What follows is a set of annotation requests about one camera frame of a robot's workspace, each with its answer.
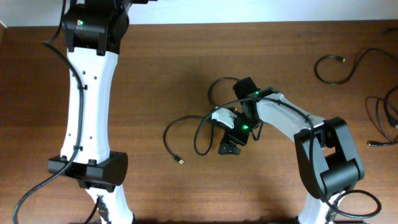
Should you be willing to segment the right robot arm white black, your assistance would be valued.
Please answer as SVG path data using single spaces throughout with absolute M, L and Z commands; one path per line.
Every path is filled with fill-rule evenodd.
M 341 200 L 355 192 L 364 166 L 345 120 L 325 119 L 295 106 L 273 87 L 258 88 L 249 77 L 233 86 L 242 112 L 217 107 L 211 119 L 226 127 L 220 154 L 239 154 L 249 133 L 269 124 L 295 144 L 300 178 L 308 194 L 296 223 L 335 223 Z

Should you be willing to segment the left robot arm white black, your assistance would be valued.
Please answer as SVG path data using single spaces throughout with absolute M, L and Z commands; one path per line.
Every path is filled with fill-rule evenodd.
M 121 40 L 136 0 L 71 1 L 62 12 L 70 70 L 67 131 L 60 154 L 49 159 L 53 175 L 75 179 L 95 202 L 102 223 L 134 223 L 124 194 L 128 156 L 108 142 L 111 82 Z

